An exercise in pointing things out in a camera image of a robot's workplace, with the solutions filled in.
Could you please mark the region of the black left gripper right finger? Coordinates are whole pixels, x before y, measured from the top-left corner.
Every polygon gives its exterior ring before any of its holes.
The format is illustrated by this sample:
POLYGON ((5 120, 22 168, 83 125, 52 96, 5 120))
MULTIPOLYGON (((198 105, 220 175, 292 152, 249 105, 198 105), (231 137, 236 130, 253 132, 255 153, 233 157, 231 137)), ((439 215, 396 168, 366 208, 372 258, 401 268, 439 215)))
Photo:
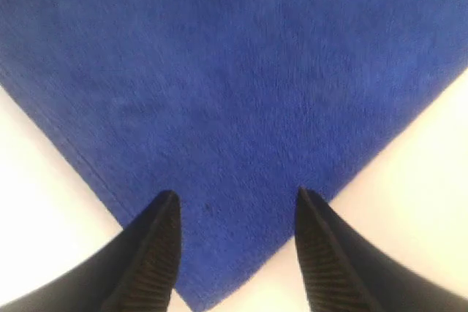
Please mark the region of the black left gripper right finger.
POLYGON ((467 299, 391 259, 312 190, 298 191, 295 247, 311 311, 467 310, 467 299))

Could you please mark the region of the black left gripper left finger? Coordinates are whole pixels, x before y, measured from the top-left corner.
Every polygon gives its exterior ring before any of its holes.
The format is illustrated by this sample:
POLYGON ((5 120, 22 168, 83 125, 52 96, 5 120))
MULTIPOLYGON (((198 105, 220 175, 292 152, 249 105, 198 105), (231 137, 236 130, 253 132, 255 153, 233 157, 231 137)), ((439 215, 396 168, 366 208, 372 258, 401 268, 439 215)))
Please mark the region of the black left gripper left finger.
POLYGON ((166 311, 181 261, 181 205, 153 201, 106 246, 2 311, 166 311))

